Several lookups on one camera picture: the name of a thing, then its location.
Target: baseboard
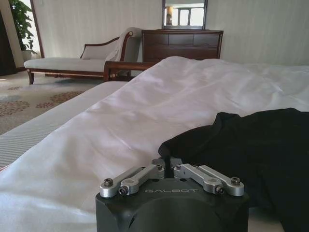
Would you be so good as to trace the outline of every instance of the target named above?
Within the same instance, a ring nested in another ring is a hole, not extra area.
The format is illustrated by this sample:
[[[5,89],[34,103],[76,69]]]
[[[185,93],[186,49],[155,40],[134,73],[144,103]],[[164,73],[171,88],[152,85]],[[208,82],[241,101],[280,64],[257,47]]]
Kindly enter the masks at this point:
[[[18,68],[16,68],[16,70],[18,72],[22,72],[22,71],[26,71],[26,68],[25,67],[18,67]]]

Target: white throw blanket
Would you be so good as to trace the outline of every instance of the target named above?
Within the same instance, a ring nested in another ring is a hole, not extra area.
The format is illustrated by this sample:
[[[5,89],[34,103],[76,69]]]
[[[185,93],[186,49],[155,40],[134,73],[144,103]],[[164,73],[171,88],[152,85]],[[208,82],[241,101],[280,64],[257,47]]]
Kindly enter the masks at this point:
[[[95,232],[104,178],[146,166],[218,112],[309,110],[309,67],[168,58],[51,133],[0,172],[3,232]]]

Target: mirror frame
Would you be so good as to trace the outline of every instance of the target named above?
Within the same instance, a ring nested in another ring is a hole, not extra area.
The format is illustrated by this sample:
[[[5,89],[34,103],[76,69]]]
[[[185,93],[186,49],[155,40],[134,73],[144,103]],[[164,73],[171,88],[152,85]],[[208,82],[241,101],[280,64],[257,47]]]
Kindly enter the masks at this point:
[[[162,0],[162,29],[189,29],[189,30],[195,30],[195,29],[206,29],[206,16],[207,16],[207,5],[208,5],[208,0],[204,0],[204,20],[203,20],[203,25],[202,26],[164,26],[164,11],[165,11],[165,4],[166,0]]]

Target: white wall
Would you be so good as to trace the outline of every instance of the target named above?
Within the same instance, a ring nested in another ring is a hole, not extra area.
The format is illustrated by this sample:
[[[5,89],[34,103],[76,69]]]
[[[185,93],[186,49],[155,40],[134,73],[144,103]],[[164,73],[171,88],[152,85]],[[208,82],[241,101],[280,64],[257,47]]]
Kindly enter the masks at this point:
[[[8,34],[15,65],[18,68],[23,67],[24,59],[18,42],[17,32],[8,0],[0,0],[0,10],[6,28],[6,33]]]
[[[34,0],[46,57],[79,57],[127,27],[161,28],[162,0]],[[221,58],[309,64],[309,0],[209,0],[207,28],[224,30]]]
[[[128,27],[161,28],[162,0],[34,0],[46,57],[79,57]]]
[[[207,28],[224,30],[222,59],[309,65],[309,0],[209,0]]]

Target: patterned carpet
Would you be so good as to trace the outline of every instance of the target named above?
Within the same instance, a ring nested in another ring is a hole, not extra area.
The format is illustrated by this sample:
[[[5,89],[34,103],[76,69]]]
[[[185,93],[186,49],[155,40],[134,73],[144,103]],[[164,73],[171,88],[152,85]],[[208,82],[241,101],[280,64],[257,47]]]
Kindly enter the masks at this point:
[[[101,83],[35,74],[34,85],[30,86],[26,72],[0,76],[0,134]]]

